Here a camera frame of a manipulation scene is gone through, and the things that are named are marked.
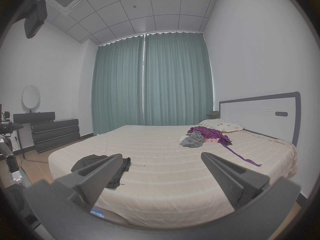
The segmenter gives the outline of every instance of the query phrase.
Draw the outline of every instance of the black baseboard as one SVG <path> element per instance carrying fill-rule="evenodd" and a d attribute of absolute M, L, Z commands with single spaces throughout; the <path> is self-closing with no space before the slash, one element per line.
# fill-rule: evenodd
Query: black baseboard
<path fill-rule="evenodd" d="M 297 203 L 299 206 L 303 207 L 306 202 L 307 202 L 307 198 L 306 198 L 303 194 L 300 193 L 299 196 L 298 196 L 298 198 L 297 198 L 296 203 Z"/>
<path fill-rule="evenodd" d="M 81 136 L 80 139 L 83 140 L 83 139 L 92 137 L 93 135 L 94 135 L 94 133 L 92 132 L 92 133 L 89 133 L 89 134 L 86 134 L 86 135 Z"/>
<path fill-rule="evenodd" d="M 34 150 L 34 149 L 35 149 L 34 146 L 29 146 L 29 147 L 23 148 L 22 150 L 23 150 L 23 153 L 27 153 L 27 152 L 29 152 L 29 151 L 31 151 L 31 150 Z M 13 151 L 13 154 L 14 154 L 15 156 L 21 155 L 21 154 L 22 154 L 21 149 L 14 150 L 14 151 Z M 2 161 L 2 160 L 4 160 L 4 159 L 5 159 L 5 158 L 3 157 L 3 155 L 0 155 L 0 161 Z"/>

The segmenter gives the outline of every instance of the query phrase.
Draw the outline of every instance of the oval mirror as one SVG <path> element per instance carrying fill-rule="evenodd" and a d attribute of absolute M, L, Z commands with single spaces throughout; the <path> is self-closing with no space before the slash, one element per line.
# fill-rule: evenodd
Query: oval mirror
<path fill-rule="evenodd" d="M 40 102 L 40 93 L 37 87 L 27 86 L 22 92 L 22 103 L 27 109 L 34 109 Z"/>

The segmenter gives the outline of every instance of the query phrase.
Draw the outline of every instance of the pillowcase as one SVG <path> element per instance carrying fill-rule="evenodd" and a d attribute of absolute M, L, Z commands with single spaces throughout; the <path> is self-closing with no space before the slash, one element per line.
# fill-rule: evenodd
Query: pillowcase
<path fill-rule="evenodd" d="M 222 120 L 220 118 L 203 120 L 199 124 L 204 126 L 204 127 L 207 127 L 207 128 L 218 130 L 218 131 L 220 131 L 222 133 L 241 131 L 241 130 L 244 129 L 243 126 L 241 126 L 241 125 L 239 125 L 237 123 L 227 122 L 227 121 Z"/>

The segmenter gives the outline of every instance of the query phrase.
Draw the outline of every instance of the striped bed sheet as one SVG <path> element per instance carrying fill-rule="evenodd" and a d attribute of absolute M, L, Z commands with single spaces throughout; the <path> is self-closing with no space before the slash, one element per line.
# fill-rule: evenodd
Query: striped bed sheet
<path fill-rule="evenodd" d="M 176 228 L 205 223 L 234 209 L 201 160 L 210 152 L 248 169 L 266 174 L 272 184 L 280 176 L 297 170 L 294 145 L 244 130 L 224 133 L 234 152 L 251 159 L 256 167 L 232 154 L 219 143 L 205 142 L 201 147 L 182 147 L 179 139 L 193 125 L 125 125 L 53 152 L 49 167 L 53 178 L 71 173 L 81 158 L 96 154 L 121 153 L 131 158 L 131 166 L 117 189 L 104 189 L 96 206 L 119 214 L 128 223 Z"/>

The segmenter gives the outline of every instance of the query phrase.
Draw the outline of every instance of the headboard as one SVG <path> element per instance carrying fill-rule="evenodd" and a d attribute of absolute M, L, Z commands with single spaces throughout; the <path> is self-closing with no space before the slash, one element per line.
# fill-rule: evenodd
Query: headboard
<path fill-rule="evenodd" d="M 298 91 L 219 102 L 219 117 L 244 126 L 246 131 L 297 146 L 301 122 Z"/>

